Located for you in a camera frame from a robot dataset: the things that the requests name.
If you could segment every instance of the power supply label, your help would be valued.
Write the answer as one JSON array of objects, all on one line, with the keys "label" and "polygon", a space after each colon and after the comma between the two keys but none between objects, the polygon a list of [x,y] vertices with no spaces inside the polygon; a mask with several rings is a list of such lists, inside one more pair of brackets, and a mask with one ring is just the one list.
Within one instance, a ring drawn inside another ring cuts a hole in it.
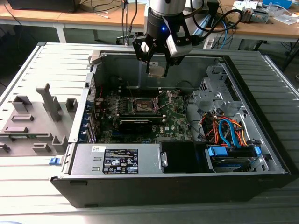
[{"label": "power supply label", "polygon": [[104,174],[138,174],[138,149],[106,149]]}]

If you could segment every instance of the metal workbench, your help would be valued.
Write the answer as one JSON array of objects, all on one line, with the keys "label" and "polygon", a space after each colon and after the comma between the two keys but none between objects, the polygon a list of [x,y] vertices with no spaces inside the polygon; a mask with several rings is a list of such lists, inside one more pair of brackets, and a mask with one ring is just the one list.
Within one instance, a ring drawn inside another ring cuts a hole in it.
[{"label": "metal workbench", "polygon": [[[26,94],[39,100],[33,86],[49,82],[59,102],[80,100],[91,50],[124,46],[46,43],[37,46],[0,97],[0,128],[10,116],[11,98]],[[215,55],[217,50],[196,50]],[[299,93],[273,62],[259,52],[222,51],[243,79],[299,167]],[[246,203],[205,203],[76,209],[48,178],[50,156],[0,157],[0,221],[21,223],[299,223],[299,180],[271,189]]]}]

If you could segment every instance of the motherboard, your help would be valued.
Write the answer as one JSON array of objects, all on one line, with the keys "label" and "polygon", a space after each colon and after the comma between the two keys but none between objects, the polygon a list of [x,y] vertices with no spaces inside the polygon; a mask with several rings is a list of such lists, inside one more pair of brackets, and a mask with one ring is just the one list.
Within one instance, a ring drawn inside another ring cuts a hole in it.
[{"label": "motherboard", "polygon": [[98,143],[159,143],[190,140],[184,97],[165,90],[155,97],[124,97],[111,92],[100,98]]}]

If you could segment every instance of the blue cable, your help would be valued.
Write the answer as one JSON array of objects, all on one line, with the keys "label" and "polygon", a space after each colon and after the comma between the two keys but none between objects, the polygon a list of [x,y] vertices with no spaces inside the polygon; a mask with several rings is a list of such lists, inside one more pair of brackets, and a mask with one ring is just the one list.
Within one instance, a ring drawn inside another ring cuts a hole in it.
[{"label": "blue cable", "polygon": [[[225,22],[224,22],[224,21],[222,21],[222,20],[221,20],[221,22],[223,23],[223,25],[224,25],[224,28],[226,29],[226,24],[225,24]],[[226,30],[226,31],[225,31],[225,37],[224,37],[224,41],[223,41],[223,43],[222,43],[222,45],[221,45],[220,49],[222,49],[222,48],[223,48],[223,46],[225,45],[225,42],[226,42],[226,38],[227,38],[227,36],[228,36],[228,31]]]},{"label": "blue cable", "polygon": [[240,144],[239,144],[239,141],[238,139],[235,137],[235,131],[234,131],[234,126],[233,124],[229,121],[229,120],[222,120],[220,121],[219,123],[219,135],[220,137],[222,138],[222,140],[228,145],[228,147],[231,147],[229,141],[227,141],[227,139],[223,136],[222,134],[222,125],[224,122],[227,122],[228,123],[228,126],[229,126],[229,129],[230,129],[230,133],[231,133],[231,136],[232,136],[232,140],[233,140],[233,144],[237,147],[237,148],[241,148]]}]

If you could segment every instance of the wooden desk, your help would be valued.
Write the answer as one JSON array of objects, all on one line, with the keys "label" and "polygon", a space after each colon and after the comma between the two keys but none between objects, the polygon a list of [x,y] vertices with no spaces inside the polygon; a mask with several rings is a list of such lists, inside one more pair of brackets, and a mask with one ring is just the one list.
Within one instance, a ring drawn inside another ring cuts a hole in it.
[{"label": "wooden desk", "polygon": [[[231,10],[235,0],[221,0],[221,5],[224,13]],[[292,5],[290,10],[299,11],[298,6]],[[232,22],[236,22],[238,19],[238,13],[236,13],[231,19]],[[286,25],[282,22],[270,17],[268,23],[239,23],[237,26],[236,34],[238,35],[258,35],[258,36],[273,36],[276,38],[298,38],[299,37],[299,24],[294,23],[292,25]]]},{"label": "wooden desk", "polygon": [[[232,9],[235,0],[220,0],[221,8],[224,13]],[[292,6],[290,10],[299,11],[298,6]],[[236,22],[239,14],[228,15],[229,21]],[[212,33],[210,38],[217,38],[221,33]],[[280,42],[296,42],[299,37],[299,24],[286,25],[282,22],[270,18],[268,23],[239,23],[234,33],[234,40],[229,49],[238,49],[242,39],[249,40],[265,40],[265,41],[280,41]]]},{"label": "wooden desk", "polygon": [[[111,4],[108,8],[117,6],[117,4]],[[144,26],[144,8],[145,5],[138,4],[138,10],[136,18],[134,19],[134,27],[143,28]],[[131,22],[133,15],[135,13],[135,5],[128,5],[128,23]],[[58,17],[58,22],[60,23],[75,23],[75,24],[87,24],[87,25],[102,25],[102,26],[121,26],[121,8],[116,8],[109,10],[109,14],[101,14],[109,16],[109,19],[106,19],[102,16],[97,15],[96,13],[89,13],[79,9],[76,13],[61,13]]]},{"label": "wooden desk", "polygon": [[[34,10],[13,10],[5,1],[7,9],[19,21],[57,22],[60,12],[34,11]],[[4,7],[4,1],[0,3],[0,19],[14,20]]]},{"label": "wooden desk", "polygon": [[[221,0],[221,6],[224,11],[231,9],[229,5],[233,5],[235,0]],[[21,22],[24,26],[41,26],[53,27],[57,30],[60,42],[66,42],[64,36],[64,28],[92,29],[92,30],[117,30],[121,31],[121,9],[116,8],[109,10],[109,19],[101,17],[95,13],[85,12],[79,9],[76,13],[67,14],[59,12],[33,11],[33,10],[13,10],[6,2],[8,10]],[[98,7],[98,10],[105,10],[104,6]],[[133,23],[133,31],[141,32],[144,26],[144,4],[138,4],[137,16]],[[296,10],[299,7],[292,7],[290,10]],[[128,22],[135,12],[135,5],[128,6]],[[230,18],[230,21],[236,21],[238,14]],[[0,24],[19,25],[13,17],[4,8],[3,1],[0,3]],[[270,23],[239,23],[237,26],[234,39],[254,39],[269,41],[285,41],[295,42],[299,37],[299,24],[285,25],[273,18]]]},{"label": "wooden desk", "polygon": [[[60,42],[66,42],[64,29],[65,28],[78,28],[78,29],[92,29],[94,34],[96,30],[117,30],[121,31],[121,9],[115,8],[109,10],[109,19],[101,17],[95,13],[85,12],[78,9],[76,13],[60,13],[60,12],[47,12],[35,10],[13,10],[7,1],[0,1],[0,24],[19,25],[14,20],[11,14],[5,9],[4,2],[10,13],[24,26],[38,26],[38,27],[52,27],[55,28]],[[93,0],[93,5],[97,4],[97,0]],[[98,10],[105,10],[111,8],[113,4],[98,7]],[[142,32],[144,25],[144,4],[138,4],[138,11],[133,23],[133,32]],[[128,5],[128,23],[135,13],[135,5]]]}]

